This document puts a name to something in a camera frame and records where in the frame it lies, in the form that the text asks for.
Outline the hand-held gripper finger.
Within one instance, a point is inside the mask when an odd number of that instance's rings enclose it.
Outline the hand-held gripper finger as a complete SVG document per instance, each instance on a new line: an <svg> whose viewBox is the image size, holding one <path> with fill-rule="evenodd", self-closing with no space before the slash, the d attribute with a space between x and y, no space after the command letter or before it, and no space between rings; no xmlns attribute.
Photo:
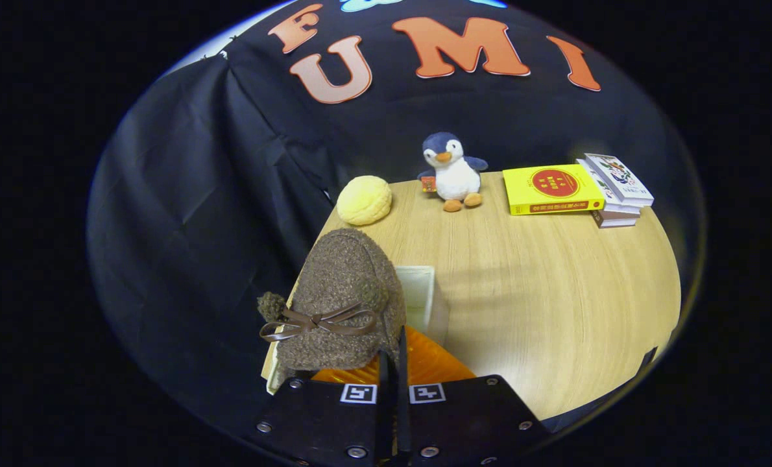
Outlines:
<svg viewBox="0 0 772 467"><path fill-rule="evenodd" d="M256 417L256 445L291 466L377 466L392 456L394 364L378 383L286 379Z"/></svg>
<svg viewBox="0 0 772 467"><path fill-rule="evenodd" d="M552 439L502 376L411 385L405 331L399 354L395 466L514 466Z"/></svg>

